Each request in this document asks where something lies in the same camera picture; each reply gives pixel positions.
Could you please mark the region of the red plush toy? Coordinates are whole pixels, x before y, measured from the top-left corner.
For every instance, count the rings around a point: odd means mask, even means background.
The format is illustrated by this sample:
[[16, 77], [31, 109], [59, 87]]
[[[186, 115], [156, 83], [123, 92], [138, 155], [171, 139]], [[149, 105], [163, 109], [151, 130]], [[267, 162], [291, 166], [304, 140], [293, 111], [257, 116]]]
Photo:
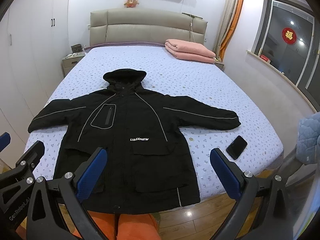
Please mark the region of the red plush toy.
[[137, 5], [139, 5], [138, 0], [127, 0], [124, 3], [124, 7], [126, 7], [126, 8], [135, 8]]

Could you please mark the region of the red window decoration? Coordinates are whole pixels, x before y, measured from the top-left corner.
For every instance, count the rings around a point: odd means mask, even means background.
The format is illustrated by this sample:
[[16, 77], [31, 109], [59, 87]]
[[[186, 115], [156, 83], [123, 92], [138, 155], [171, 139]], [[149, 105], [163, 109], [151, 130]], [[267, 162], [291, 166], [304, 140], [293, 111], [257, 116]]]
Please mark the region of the red window decoration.
[[281, 35], [285, 43], [289, 45], [296, 43], [297, 35], [293, 29], [286, 27], [282, 30]]

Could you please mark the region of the dark window with frame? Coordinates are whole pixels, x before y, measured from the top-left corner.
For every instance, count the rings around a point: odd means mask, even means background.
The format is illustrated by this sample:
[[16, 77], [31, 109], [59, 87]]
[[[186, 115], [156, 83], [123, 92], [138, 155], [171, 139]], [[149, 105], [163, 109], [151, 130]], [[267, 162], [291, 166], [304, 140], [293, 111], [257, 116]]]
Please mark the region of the dark window with frame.
[[[296, 43], [284, 42], [281, 32], [293, 29]], [[319, 20], [295, 0], [264, 0], [252, 52], [281, 72], [319, 109]]]

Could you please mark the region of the black smartphone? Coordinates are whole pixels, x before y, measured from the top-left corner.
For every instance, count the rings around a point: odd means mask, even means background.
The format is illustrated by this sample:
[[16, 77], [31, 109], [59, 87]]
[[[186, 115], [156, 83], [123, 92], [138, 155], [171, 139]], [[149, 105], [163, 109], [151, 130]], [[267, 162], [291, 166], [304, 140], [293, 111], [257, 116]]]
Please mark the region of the black smartphone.
[[247, 146], [247, 141], [237, 136], [233, 142], [226, 148], [226, 152], [234, 159], [238, 159]]

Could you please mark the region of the brown bag on nightstand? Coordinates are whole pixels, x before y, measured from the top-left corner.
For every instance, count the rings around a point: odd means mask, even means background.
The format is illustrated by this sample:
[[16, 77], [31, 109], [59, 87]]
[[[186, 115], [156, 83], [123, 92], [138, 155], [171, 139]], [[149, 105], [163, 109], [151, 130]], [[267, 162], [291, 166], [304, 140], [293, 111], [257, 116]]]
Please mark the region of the brown bag on nightstand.
[[75, 44], [71, 46], [72, 53], [80, 53], [82, 52], [82, 45], [81, 44]]

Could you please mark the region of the beige padded headboard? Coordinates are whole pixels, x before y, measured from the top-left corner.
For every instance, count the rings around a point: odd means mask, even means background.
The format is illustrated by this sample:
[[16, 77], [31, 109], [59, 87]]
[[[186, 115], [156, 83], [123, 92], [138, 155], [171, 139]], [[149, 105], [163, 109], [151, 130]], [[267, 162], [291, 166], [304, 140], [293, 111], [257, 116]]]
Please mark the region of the beige padded headboard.
[[204, 44], [208, 22], [178, 12], [119, 8], [90, 14], [89, 44], [151, 42], [178, 39]]

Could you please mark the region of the blue quilted cloth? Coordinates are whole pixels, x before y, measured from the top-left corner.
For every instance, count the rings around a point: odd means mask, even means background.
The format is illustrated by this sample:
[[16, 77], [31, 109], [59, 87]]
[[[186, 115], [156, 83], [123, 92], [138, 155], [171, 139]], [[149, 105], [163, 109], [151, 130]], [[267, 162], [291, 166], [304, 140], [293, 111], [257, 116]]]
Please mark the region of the blue quilted cloth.
[[300, 119], [296, 146], [296, 158], [304, 165], [319, 162], [320, 113]]

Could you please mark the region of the black hooded jacket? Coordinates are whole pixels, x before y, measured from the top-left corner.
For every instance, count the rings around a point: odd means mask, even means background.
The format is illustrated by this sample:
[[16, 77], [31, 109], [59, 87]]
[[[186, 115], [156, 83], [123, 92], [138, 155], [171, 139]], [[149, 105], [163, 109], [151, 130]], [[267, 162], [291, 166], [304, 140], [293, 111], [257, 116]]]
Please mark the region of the black hooded jacket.
[[144, 89], [146, 72], [118, 69], [104, 75], [106, 89], [69, 99], [51, 101], [35, 116], [29, 132], [67, 126], [57, 157], [54, 178], [75, 171], [99, 147], [107, 163], [91, 195], [89, 211], [140, 215], [189, 206], [200, 201], [193, 160], [180, 129], [195, 125], [228, 131], [240, 126], [234, 111], [208, 106], [188, 96], [179, 107], [199, 110], [192, 117], [173, 116], [164, 138], [154, 117], [143, 111], [135, 94], [155, 104], [174, 98]]

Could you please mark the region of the orange trousers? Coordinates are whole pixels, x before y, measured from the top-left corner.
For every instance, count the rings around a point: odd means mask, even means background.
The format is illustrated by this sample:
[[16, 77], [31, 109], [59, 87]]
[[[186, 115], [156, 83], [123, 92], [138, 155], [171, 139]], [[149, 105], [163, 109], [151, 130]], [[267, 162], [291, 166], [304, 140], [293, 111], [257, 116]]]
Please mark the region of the orange trousers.
[[116, 219], [115, 214], [94, 211], [89, 211], [88, 213], [108, 239], [161, 239], [158, 233], [157, 220], [152, 214], [121, 214]]

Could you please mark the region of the white wardrobe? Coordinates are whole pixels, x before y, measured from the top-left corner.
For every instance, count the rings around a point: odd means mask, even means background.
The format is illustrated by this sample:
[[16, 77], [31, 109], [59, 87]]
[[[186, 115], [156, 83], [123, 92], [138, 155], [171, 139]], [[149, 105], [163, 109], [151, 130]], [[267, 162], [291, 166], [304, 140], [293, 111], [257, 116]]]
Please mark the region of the white wardrobe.
[[27, 128], [63, 80], [69, 52], [68, 0], [13, 0], [1, 19], [1, 133], [11, 136], [1, 160], [14, 167]]

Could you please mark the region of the beige and orange curtain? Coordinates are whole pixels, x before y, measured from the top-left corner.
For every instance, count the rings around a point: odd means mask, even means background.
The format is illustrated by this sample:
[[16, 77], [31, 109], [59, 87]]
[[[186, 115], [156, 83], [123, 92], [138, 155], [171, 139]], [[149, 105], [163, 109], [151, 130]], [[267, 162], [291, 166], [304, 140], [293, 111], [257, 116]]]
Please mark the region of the beige and orange curtain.
[[243, 2], [244, 0], [225, 0], [213, 49], [218, 61], [223, 61], [227, 46], [238, 24]]

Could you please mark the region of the bed with floral quilt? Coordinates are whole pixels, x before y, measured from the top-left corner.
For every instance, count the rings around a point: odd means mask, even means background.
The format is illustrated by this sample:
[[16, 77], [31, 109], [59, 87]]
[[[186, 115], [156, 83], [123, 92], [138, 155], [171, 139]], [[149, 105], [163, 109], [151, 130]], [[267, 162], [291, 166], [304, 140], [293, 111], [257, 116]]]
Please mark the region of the bed with floral quilt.
[[284, 147], [267, 117], [249, 96], [213, 64], [183, 61], [174, 58], [165, 48], [157, 46], [105, 46], [93, 48], [61, 81], [50, 96], [55, 99], [74, 99], [108, 87], [105, 73], [117, 69], [146, 72], [144, 89], [169, 95], [173, 102], [155, 104], [143, 94], [136, 99], [143, 111], [155, 119], [155, 127], [164, 138], [173, 116], [192, 117], [199, 110], [179, 107], [177, 99], [188, 96], [211, 107], [234, 111], [240, 126], [228, 131], [183, 126], [195, 167], [201, 199], [224, 192], [209, 155], [213, 148], [225, 151], [236, 137], [243, 137], [247, 146], [236, 160], [243, 171], [259, 174], [282, 155]]

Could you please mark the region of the grey bedside table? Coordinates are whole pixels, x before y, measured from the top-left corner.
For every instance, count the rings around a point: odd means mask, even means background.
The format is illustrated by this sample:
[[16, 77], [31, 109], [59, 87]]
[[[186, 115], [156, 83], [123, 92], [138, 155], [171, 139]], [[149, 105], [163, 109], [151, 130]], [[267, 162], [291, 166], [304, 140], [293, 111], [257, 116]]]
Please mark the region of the grey bedside table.
[[64, 76], [67, 76], [68, 73], [85, 57], [85, 52], [73, 53], [65, 56], [62, 59], [62, 68]]

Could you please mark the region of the folded pink blanket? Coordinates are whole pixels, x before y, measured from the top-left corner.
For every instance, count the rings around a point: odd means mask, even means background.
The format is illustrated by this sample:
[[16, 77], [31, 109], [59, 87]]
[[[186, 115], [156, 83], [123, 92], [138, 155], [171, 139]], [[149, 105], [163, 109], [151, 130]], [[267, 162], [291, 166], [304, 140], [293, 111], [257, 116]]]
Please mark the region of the folded pink blanket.
[[186, 61], [196, 61], [214, 64], [216, 55], [204, 45], [177, 39], [167, 39], [166, 50], [175, 58]]

